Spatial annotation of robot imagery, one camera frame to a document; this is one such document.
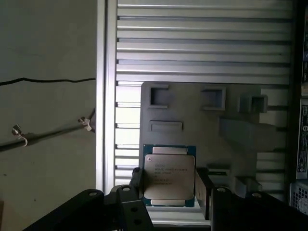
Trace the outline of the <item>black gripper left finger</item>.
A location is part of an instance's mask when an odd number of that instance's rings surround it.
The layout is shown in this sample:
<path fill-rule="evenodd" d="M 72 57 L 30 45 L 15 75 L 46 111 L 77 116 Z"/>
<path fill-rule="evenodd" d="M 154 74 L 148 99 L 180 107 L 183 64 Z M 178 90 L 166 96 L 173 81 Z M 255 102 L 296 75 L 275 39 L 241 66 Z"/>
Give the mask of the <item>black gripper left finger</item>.
<path fill-rule="evenodd" d="M 153 223 L 140 198 L 143 170 L 133 169 L 128 185 L 109 194 L 87 189 L 46 214 L 27 231 L 152 231 Z"/>

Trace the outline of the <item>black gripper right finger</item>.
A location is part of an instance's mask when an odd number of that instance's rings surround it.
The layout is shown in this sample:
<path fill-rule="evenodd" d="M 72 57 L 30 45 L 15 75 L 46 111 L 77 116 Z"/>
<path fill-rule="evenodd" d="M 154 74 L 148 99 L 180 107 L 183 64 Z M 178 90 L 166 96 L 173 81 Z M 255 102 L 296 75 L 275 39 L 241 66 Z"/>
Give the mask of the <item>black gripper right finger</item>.
<path fill-rule="evenodd" d="M 306 231 L 308 217 L 265 192 L 240 197 L 216 186 L 206 168 L 195 172 L 195 195 L 213 231 Z"/>

